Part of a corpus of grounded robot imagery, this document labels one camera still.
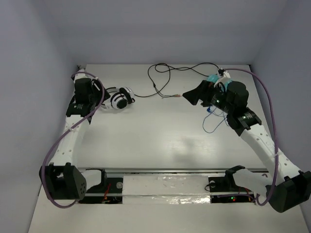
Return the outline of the white black over-ear headphones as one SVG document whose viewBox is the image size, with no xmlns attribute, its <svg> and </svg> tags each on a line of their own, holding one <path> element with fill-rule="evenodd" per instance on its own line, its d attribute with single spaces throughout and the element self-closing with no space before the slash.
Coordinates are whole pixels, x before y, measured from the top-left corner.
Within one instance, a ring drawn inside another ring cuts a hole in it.
<svg viewBox="0 0 311 233">
<path fill-rule="evenodd" d="M 105 110 L 121 110 L 135 101 L 135 94 L 131 88 L 109 87 L 105 89 L 105 98 L 101 107 Z"/>
</svg>

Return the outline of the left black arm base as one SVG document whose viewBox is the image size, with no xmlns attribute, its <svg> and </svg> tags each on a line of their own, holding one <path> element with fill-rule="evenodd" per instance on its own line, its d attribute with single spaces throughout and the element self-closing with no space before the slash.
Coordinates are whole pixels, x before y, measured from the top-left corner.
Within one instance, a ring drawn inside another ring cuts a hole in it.
<svg viewBox="0 0 311 233">
<path fill-rule="evenodd" d="M 101 169 L 101 182 L 87 190 L 79 204 L 122 204 L 123 177 L 108 176 Z"/>
</svg>

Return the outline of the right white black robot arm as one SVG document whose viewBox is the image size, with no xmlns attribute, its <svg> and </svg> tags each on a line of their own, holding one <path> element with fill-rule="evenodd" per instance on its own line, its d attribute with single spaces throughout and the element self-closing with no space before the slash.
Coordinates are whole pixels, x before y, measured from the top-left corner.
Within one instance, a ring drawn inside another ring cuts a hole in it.
<svg viewBox="0 0 311 233">
<path fill-rule="evenodd" d="M 228 190 L 249 189 L 265 197 L 270 206 L 283 213 L 311 196 L 311 173 L 302 171 L 279 149 L 266 132 L 260 118 L 247 107 L 249 92 L 241 82 L 227 86 L 203 80 L 198 87 L 182 95 L 190 104 L 199 101 L 203 107 L 215 106 L 227 114 L 228 125 L 255 152 L 270 173 L 269 177 L 251 172 L 243 166 L 225 172 Z"/>
</svg>

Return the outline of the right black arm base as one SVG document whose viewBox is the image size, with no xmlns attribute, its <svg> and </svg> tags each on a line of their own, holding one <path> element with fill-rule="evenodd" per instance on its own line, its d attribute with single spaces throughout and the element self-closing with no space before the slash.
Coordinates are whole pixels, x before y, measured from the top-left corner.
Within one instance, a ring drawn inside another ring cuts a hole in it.
<svg viewBox="0 0 311 233">
<path fill-rule="evenodd" d="M 254 194 L 245 187 L 237 186 L 233 174 L 245 169 L 235 166 L 225 171 L 224 175 L 209 177 L 205 190 L 211 194 L 211 203 L 255 203 Z"/>
</svg>

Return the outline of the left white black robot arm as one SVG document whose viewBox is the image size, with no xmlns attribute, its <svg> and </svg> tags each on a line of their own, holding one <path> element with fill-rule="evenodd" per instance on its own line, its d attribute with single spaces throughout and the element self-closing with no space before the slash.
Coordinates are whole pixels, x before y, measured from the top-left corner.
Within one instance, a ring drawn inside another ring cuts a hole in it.
<svg viewBox="0 0 311 233">
<path fill-rule="evenodd" d="M 105 97 L 101 81 L 94 75 L 79 71 L 73 74 L 74 95 L 66 111 L 63 134 L 52 145 L 44 158 L 39 176 L 47 198 L 80 201 L 88 190 L 104 191 L 108 186 L 103 169 L 78 169 L 77 160 L 84 134 L 92 117 Z"/>
</svg>

